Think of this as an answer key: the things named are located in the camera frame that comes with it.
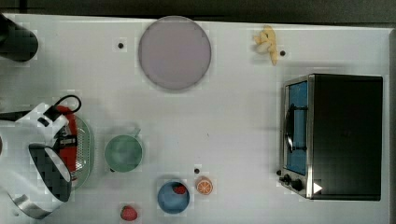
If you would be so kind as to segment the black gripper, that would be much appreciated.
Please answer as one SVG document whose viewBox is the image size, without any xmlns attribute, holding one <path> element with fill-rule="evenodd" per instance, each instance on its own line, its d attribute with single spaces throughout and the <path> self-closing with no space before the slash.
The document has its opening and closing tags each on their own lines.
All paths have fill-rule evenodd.
<svg viewBox="0 0 396 224">
<path fill-rule="evenodd" d="M 58 148 L 76 147 L 78 145 L 78 130 L 75 126 L 64 126 L 55 135 L 55 144 Z"/>
</svg>

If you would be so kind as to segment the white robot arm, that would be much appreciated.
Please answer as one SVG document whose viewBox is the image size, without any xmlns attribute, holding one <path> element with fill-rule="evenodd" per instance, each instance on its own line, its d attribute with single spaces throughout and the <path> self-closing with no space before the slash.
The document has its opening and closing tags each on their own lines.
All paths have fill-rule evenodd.
<svg viewBox="0 0 396 224">
<path fill-rule="evenodd" d="M 72 176 L 53 149 L 56 134 L 67 124 L 56 106 L 44 103 L 0 123 L 1 187 L 30 218 L 42 219 L 70 198 Z"/>
</svg>

